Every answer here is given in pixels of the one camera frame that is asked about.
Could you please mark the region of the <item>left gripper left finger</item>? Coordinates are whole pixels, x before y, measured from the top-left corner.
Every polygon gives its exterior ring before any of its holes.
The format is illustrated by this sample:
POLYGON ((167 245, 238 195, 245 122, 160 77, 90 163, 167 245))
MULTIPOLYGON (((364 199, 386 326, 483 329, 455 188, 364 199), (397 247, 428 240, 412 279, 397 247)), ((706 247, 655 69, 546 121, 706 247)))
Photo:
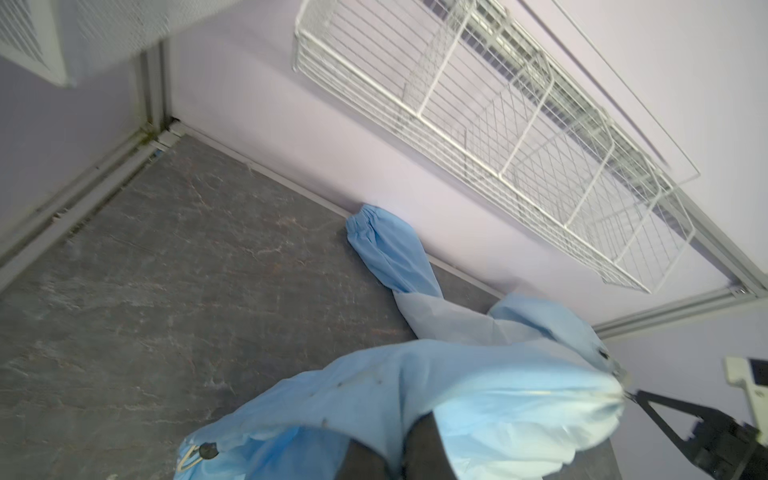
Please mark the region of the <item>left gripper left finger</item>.
POLYGON ((387 463, 366 445, 351 440, 335 480, 387 480, 387 463))

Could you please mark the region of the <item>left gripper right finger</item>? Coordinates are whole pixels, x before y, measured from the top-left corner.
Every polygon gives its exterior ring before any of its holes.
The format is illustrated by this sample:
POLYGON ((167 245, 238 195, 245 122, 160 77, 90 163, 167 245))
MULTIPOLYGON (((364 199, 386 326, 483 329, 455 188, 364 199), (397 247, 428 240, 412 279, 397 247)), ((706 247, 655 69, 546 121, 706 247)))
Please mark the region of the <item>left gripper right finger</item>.
POLYGON ((402 478, 406 480, 456 480, 448 461, 434 414, 414 423, 404 443, 402 478))

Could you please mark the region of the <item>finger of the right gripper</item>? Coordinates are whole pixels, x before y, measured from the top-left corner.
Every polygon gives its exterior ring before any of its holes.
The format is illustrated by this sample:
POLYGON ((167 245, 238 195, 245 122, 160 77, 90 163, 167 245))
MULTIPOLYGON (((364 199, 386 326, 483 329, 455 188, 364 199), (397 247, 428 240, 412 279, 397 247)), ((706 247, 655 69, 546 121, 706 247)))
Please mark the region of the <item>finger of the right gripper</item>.
POLYGON ((720 414, 714 408, 645 390, 637 390, 629 398, 686 459, 712 456, 711 444, 720 425, 720 414))

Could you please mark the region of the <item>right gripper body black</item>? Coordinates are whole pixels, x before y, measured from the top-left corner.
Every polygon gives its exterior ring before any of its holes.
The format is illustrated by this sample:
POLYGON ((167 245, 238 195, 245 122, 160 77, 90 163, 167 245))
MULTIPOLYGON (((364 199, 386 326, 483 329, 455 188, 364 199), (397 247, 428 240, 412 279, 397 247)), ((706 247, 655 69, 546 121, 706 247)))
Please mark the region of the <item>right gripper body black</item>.
POLYGON ((701 420, 689 439, 689 460, 712 479, 767 480, 767 446, 760 434, 732 419, 701 420))

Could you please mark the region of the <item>light blue zip jacket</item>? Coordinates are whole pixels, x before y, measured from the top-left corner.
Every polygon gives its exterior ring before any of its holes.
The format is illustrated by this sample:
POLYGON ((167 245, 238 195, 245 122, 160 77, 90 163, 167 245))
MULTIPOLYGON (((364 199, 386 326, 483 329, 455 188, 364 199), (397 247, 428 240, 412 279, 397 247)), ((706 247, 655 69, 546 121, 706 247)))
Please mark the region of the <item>light blue zip jacket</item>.
POLYGON ((485 313, 448 301, 415 230, 382 208, 362 206, 346 231, 414 339, 278 382, 190 434, 176 478, 331 479, 353 448, 403 477, 433 420, 455 477, 540 479, 617 429, 623 372, 587 322, 520 293, 485 313))

